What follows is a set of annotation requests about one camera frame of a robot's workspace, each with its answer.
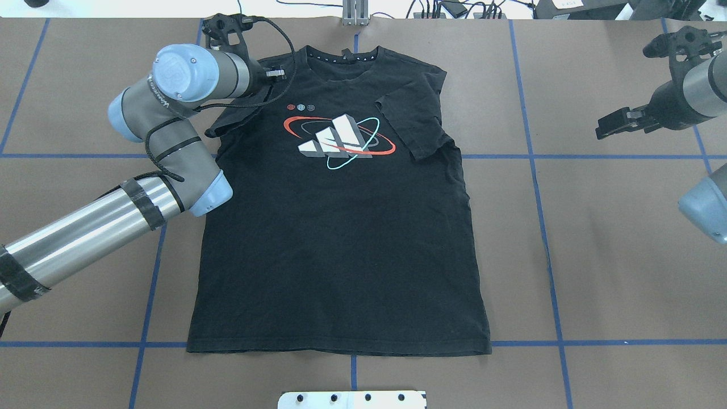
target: adidas logo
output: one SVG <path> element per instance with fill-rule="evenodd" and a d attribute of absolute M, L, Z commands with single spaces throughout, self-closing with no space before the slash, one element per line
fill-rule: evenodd
<path fill-rule="evenodd" d="M 316 139 L 298 145 L 301 154 L 313 158 L 328 156 L 331 158 L 371 158 L 368 148 L 364 148 L 366 140 L 355 119 L 344 114 L 333 119 L 333 127 L 316 132 Z"/>

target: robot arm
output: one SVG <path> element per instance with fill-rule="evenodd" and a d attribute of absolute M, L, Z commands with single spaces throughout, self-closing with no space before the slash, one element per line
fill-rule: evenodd
<path fill-rule="evenodd" d="M 262 68 L 247 55 L 242 31 L 260 20 L 279 30 L 261 17 L 215 15 L 203 29 L 212 49 L 193 44 L 163 48 L 151 73 L 113 100 L 108 108 L 113 128 L 128 140 L 143 142 L 160 172 L 126 180 L 93 203 L 0 246 L 0 314 L 40 297 L 185 210 L 201 216 L 232 197 L 189 118 L 208 100 L 252 95 L 284 77 L 282 69 Z M 231 33 L 238 35 L 238 44 L 229 44 Z"/>
<path fill-rule="evenodd" d="M 726 33 L 685 26 L 652 40 L 643 54 L 669 57 L 672 81 L 657 88 L 647 105 L 599 119 L 596 138 L 661 127 L 683 130 L 727 112 L 727 56 L 719 54 L 722 43 L 715 41 Z M 707 236 L 727 244 L 727 164 L 684 195 L 679 210 Z"/>

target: graphic print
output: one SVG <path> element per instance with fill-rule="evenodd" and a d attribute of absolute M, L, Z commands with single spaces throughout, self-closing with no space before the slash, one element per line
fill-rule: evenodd
<path fill-rule="evenodd" d="M 361 126 L 364 122 L 369 121 L 376 122 L 376 128 L 373 131 Z M 315 123 L 330 123 L 332 126 L 326 127 L 318 132 L 311 132 L 306 126 Z M 347 114 L 343 114 L 334 119 L 321 118 L 317 116 L 292 116 L 285 120 L 283 126 L 286 131 L 299 139 L 304 138 L 294 132 L 292 130 L 292 126 L 294 126 L 296 130 L 300 129 L 310 137 L 315 136 L 315 139 L 310 139 L 298 145 L 298 151 L 307 157 L 322 158 L 327 156 L 326 166 L 330 170 L 341 169 L 357 158 L 372 158 L 373 156 L 391 155 L 394 151 L 396 151 L 396 145 L 394 145 L 389 138 L 386 138 L 384 135 L 379 133 L 380 121 L 375 117 L 366 118 L 363 121 L 356 122 L 353 117 Z M 365 138 L 364 135 L 362 135 L 362 132 L 365 133 L 368 138 Z M 370 148 L 374 148 L 379 145 L 379 138 L 386 140 L 391 148 L 386 151 L 370 150 Z M 331 164 L 331 158 L 341 158 L 346 160 L 342 164 L 334 167 Z"/>

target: cable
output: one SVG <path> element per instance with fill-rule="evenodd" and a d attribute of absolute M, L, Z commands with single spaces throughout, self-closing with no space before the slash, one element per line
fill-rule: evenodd
<path fill-rule="evenodd" d="M 159 176 L 160 178 L 164 176 L 164 174 L 160 171 L 155 172 L 146 172 L 142 173 L 141 175 L 134 176 L 134 180 L 142 180 L 145 178 L 151 178 L 152 176 Z M 101 199 L 102 197 L 106 196 L 109 193 L 113 193 L 121 188 L 121 185 L 116 185 L 114 188 L 108 190 L 106 193 L 102 194 L 101 196 L 97 197 L 96 200 Z"/>
<path fill-rule="evenodd" d="M 2 317 L 2 323 L 0 324 L 0 338 L 2 338 L 2 333 L 5 332 L 5 326 L 7 325 L 8 319 L 10 319 L 10 311 L 6 312 Z"/>
<path fill-rule="evenodd" d="M 343 7 L 343 4 L 320 4 L 320 3 L 292 3 L 289 1 L 275 0 L 276 3 L 280 4 L 291 4 L 295 6 L 322 6 L 322 7 Z"/>
<path fill-rule="evenodd" d="M 298 62 L 297 58 L 295 57 L 295 48 L 293 47 L 293 42 L 290 41 L 290 38 L 287 34 L 285 34 L 285 31 L 283 31 L 282 28 L 278 27 L 277 24 L 273 23 L 269 19 L 265 17 L 258 17 L 258 16 L 250 16 L 254 19 L 257 19 L 257 21 L 265 21 L 267 24 L 270 24 L 273 26 L 274 29 L 276 29 L 284 38 L 285 41 L 288 42 L 288 47 L 290 47 L 290 55 L 293 58 L 293 74 L 290 76 L 290 81 L 288 81 L 288 84 L 285 86 L 283 91 L 278 94 L 275 98 L 272 100 L 262 101 L 261 103 L 251 103 L 251 104 L 231 104 L 231 103 L 210 103 L 205 106 L 198 106 L 197 108 L 194 108 L 194 111 L 200 112 L 208 108 L 216 108 L 216 107 L 226 107 L 226 108 L 257 108 L 258 106 L 267 105 L 269 103 L 275 102 L 283 97 L 283 95 L 290 90 L 290 85 L 293 83 L 293 80 L 295 79 L 295 74 L 298 72 Z"/>
<path fill-rule="evenodd" d="M 165 176 L 169 176 L 170 178 L 172 178 L 172 179 L 174 179 L 174 180 L 176 180 L 177 182 L 180 182 L 180 183 L 184 182 L 184 178 L 181 177 L 181 176 L 179 176 L 176 173 L 170 172 L 167 168 L 165 168 L 164 165 L 162 165 L 161 163 L 159 163 L 158 160 L 156 160 L 156 157 L 151 152 L 151 148 L 149 147 L 149 140 L 151 139 L 151 135 L 154 132 L 160 130 L 161 128 L 163 128 L 163 127 L 165 127 L 167 125 L 174 124 L 175 122 L 179 122 L 181 120 L 182 120 L 182 118 L 177 117 L 177 118 L 172 118 L 169 121 L 164 121 L 164 122 L 160 123 L 159 125 L 156 125 L 155 127 L 151 128 L 149 130 L 149 132 L 146 133 L 146 136 L 144 137 L 144 149 L 146 150 L 146 156 L 149 156 L 149 159 L 151 160 L 151 163 L 153 163 L 154 166 L 156 166 L 157 168 L 159 168 L 159 170 L 161 171 L 162 174 L 164 174 Z"/>
<path fill-rule="evenodd" d="M 395 17 L 391 17 L 391 15 L 386 14 L 384 12 L 375 12 L 375 13 L 371 14 L 372 17 L 374 17 L 375 15 L 385 15 L 386 17 L 389 17 L 389 18 L 395 18 Z"/>
<path fill-rule="evenodd" d="M 406 16 L 404 18 L 409 18 L 409 13 L 411 12 L 411 9 L 414 8 L 414 3 L 416 3 L 417 0 L 411 0 L 411 4 L 409 5 L 409 9 L 406 11 Z"/>
<path fill-rule="evenodd" d="M 467 17 L 469 17 L 469 16 L 470 16 L 470 12 L 471 12 L 471 11 L 472 11 L 472 9 L 474 9 L 474 8 L 475 8 L 475 6 L 476 6 L 476 5 L 478 5 L 478 4 L 482 5 L 482 15 L 483 15 L 483 16 L 485 15 L 485 12 L 487 12 L 487 4 L 485 4 L 485 2 L 484 2 L 484 1 L 477 1 L 476 3 L 474 3 L 473 5 L 471 5 L 471 6 L 470 6 L 469 10 L 467 10 L 467 13 L 465 14 L 465 18 L 467 18 Z"/>

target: t-shirt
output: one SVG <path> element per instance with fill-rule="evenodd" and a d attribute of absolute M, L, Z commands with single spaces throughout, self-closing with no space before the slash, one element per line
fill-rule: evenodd
<path fill-rule="evenodd" d="M 383 47 L 294 57 L 285 96 L 206 132 L 234 195 L 206 216 L 187 350 L 490 354 L 446 72 Z"/>

